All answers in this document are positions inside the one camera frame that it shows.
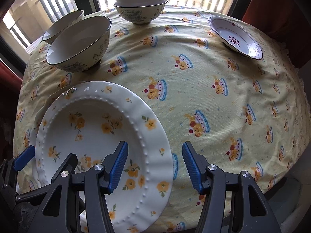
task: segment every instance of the plate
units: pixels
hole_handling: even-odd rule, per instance
[[[262,59],[262,50],[259,44],[244,28],[218,16],[211,16],[208,22],[212,30],[224,40],[229,48],[252,59]]]
[[[165,131],[153,111],[130,90],[109,82],[81,83],[61,94],[38,129],[36,167],[42,186],[50,183],[69,153],[76,172],[101,163],[127,141],[128,158],[119,185],[106,195],[116,232],[141,232],[160,216],[173,183],[173,160]],[[81,214],[82,231],[86,227]]]

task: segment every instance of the tablecloth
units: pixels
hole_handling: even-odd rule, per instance
[[[112,20],[99,67],[68,73],[49,66],[45,42],[31,55],[19,96],[14,155],[28,146],[35,115],[52,93],[79,81],[127,87],[159,118],[174,161],[169,202],[148,232],[197,225],[205,197],[192,188],[181,154],[185,141],[224,171],[249,171],[263,192],[301,156],[310,140],[310,110],[284,46],[242,21],[177,5],[167,5],[159,18],[142,26],[125,21],[114,9],[94,15]],[[244,27],[261,46],[263,59],[227,49],[209,27],[211,15]],[[18,183],[23,192],[38,188],[29,165],[19,172]],[[225,216],[229,212],[230,193]]]

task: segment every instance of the bowl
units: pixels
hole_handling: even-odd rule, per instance
[[[120,16],[134,24],[144,24],[156,19],[167,0],[116,0],[114,6]]]
[[[46,61],[66,72],[81,72],[101,60],[110,37],[111,20],[86,18],[64,30],[50,46]]]
[[[42,40],[51,45],[63,30],[81,21],[83,18],[83,10],[76,10],[67,14],[48,28],[44,33]]]

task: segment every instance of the scalloped dish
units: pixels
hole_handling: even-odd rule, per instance
[[[238,24],[219,16],[211,16],[209,25],[229,48],[252,59],[261,60],[262,50],[257,41]]]
[[[119,185],[106,195],[116,232],[141,232],[161,215],[173,183],[173,160],[165,131],[147,104],[130,90],[109,82],[78,84],[46,111],[36,140],[36,166],[42,186],[69,153],[76,172],[100,164],[121,140],[129,152]],[[81,225],[86,225],[85,214]]]

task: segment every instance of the table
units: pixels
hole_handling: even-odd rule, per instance
[[[143,26],[125,21],[114,9],[89,16],[94,15],[112,20],[109,47],[97,70],[73,74],[49,66],[45,42],[31,55],[18,102],[14,155],[28,146],[35,115],[49,95],[79,81],[104,80],[140,96],[170,142],[172,193],[148,232],[183,230],[198,222],[205,197],[192,188],[181,154],[185,141],[224,171],[249,171],[263,192],[299,159],[310,140],[310,109],[280,43],[242,21],[177,5],[167,5],[159,18]],[[263,59],[225,48],[209,27],[211,15],[244,27],[261,46]],[[122,60],[122,73],[117,60]],[[166,84],[165,94],[156,90],[160,82]],[[23,192],[38,187],[30,165],[19,173],[18,183]],[[229,211],[230,194],[224,215]]]

